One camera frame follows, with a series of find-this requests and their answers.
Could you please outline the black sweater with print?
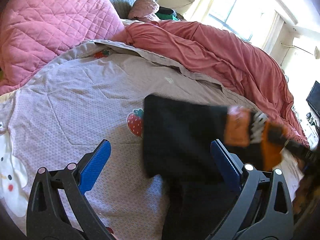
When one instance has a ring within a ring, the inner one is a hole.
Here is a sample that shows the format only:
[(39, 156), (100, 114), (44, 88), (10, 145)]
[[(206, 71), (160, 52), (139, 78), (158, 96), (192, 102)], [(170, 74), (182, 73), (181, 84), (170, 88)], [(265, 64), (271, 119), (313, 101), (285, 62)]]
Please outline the black sweater with print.
[(258, 171), (281, 162), (282, 127), (240, 106), (196, 105), (149, 95), (144, 101), (143, 160), (148, 176), (169, 188), (163, 239), (208, 239), (236, 199), (225, 183), (211, 143)]

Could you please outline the green and dark clothes pile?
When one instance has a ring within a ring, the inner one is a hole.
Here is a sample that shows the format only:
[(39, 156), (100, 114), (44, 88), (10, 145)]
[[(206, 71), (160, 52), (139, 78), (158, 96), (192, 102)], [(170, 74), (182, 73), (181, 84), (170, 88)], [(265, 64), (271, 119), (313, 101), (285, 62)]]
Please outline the green and dark clothes pile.
[(155, 13), (160, 20), (185, 21), (185, 18), (174, 9), (159, 6)]

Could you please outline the beige strawberry bear bedspread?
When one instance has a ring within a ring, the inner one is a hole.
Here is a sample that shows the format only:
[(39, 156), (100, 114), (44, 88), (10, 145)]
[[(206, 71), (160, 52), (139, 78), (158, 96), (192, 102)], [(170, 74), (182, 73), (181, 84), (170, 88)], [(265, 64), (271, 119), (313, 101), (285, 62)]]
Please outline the beige strawberry bear bedspread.
[[(28, 202), (39, 168), (78, 163), (104, 139), (111, 155), (85, 193), (89, 204), (114, 239), (163, 239), (169, 188), (161, 176), (148, 176), (143, 160), (149, 95), (266, 116), (216, 79), (172, 59), (121, 42), (85, 42), (1, 97), (1, 239), (28, 239)], [(286, 148), (281, 156), (276, 168), (292, 202), (302, 175)], [(71, 225), (80, 229), (65, 192), (59, 195)]]

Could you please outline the black monitor screen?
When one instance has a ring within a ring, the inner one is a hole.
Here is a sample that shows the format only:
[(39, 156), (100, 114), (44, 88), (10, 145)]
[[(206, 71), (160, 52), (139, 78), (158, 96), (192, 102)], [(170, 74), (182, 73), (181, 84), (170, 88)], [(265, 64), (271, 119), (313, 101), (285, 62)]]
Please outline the black monitor screen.
[(315, 81), (306, 101), (317, 118), (320, 117), (320, 83)]

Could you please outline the coral red duvet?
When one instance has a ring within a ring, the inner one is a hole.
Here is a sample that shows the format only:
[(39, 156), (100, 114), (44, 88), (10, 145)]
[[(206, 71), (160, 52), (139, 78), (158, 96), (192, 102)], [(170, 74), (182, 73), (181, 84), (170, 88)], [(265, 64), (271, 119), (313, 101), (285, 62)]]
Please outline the coral red duvet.
[(134, 22), (112, 40), (163, 55), (191, 72), (216, 79), (284, 125), (290, 138), (309, 144), (292, 111), (293, 95), (280, 66), (233, 33), (199, 22), (151, 21)]

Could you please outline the pink quilted blanket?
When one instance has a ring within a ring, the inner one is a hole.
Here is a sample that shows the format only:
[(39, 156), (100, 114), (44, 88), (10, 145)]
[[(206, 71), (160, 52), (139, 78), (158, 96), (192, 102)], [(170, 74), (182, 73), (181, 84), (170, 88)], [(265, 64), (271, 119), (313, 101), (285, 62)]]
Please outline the pink quilted blanket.
[(84, 40), (111, 40), (123, 29), (110, 0), (9, 0), (1, 13), (1, 94)]

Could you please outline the dusty pink pillow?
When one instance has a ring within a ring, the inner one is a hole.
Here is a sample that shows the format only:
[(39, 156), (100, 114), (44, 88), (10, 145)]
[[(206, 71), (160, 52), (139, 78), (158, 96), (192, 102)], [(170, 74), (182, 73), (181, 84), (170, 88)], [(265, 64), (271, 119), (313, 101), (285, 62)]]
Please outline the dusty pink pillow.
[(127, 18), (141, 22), (160, 21), (156, 15), (158, 11), (159, 4), (154, 0), (136, 0)]

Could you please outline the window with frame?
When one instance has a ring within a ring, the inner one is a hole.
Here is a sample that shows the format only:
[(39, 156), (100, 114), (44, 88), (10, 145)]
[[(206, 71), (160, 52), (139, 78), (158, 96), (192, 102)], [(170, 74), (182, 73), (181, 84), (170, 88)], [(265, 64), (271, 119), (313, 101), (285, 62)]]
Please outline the window with frame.
[(267, 53), (283, 25), (298, 22), (282, 0), (194, 0), (185, 16), (233, 33)]

